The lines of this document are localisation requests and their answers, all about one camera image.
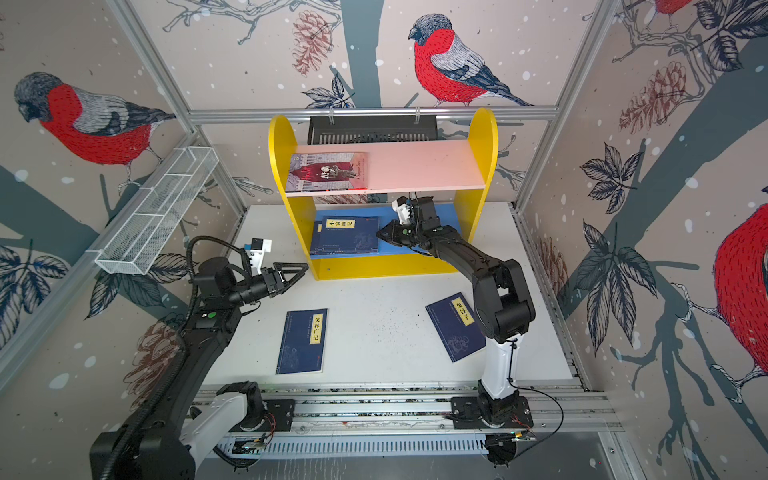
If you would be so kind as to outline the navy book yellow label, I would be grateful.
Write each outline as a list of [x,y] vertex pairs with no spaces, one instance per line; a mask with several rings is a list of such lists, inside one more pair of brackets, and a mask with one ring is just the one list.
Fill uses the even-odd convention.
[[289,311],[281,338],[277,375],[321,372],[327,309]]

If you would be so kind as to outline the red silver illustrated book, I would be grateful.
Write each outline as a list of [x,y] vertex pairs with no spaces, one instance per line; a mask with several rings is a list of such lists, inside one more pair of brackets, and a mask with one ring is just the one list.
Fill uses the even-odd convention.
[[291,157],[287,193],[366,190],[368,158],[362,152],[300,153]]

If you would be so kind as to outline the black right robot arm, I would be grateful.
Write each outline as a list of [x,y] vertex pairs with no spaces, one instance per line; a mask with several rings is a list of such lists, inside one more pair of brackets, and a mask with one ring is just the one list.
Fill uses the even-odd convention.
[[454,227],[442,224],[431,197],[401,196],[392,209],[397,218],[377,232],[380,240],[446,262],[471,283],[476,322],[486,337],[478,386],[480,419],[492,428],[508,422],[529,425],[526,398],[515,384],[515,352],[536,312],[521,265],[484,253]]

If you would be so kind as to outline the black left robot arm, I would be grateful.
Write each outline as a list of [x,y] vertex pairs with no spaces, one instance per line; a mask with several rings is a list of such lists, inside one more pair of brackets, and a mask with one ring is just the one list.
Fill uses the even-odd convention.
[[234,427],[277,429],[255,381],[221,387],[193,421],[186,420],[203,380],[234,337],[244,305],[288,291],[307,272],[305,263],[278,262],[254,275],[224,257],[191,271],[193,297],[179,349],[144,403],[115,432],[90,449],[95,479],[192,479],[210,451]]

